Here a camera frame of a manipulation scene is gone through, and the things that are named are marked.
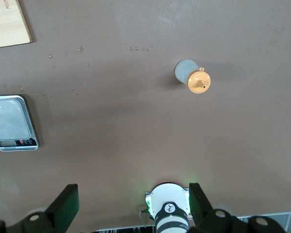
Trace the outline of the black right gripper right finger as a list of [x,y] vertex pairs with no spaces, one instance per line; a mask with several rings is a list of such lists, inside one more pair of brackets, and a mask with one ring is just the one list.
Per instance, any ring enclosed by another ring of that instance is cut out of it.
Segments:
[[275,216],[246,216],[245,220],[228,211],[215,209],[199,183],[189,184],[189,205],[195,226],[189,233],[290,233],[291,215],[285,222]]

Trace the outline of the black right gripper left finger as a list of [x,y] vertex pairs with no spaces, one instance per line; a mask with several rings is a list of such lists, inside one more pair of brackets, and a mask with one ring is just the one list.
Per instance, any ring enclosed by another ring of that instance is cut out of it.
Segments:
[[30,213],[12,226],[0,220],[0,233],[65,233],[78,211],[78,185],[69,184],[46,210]]

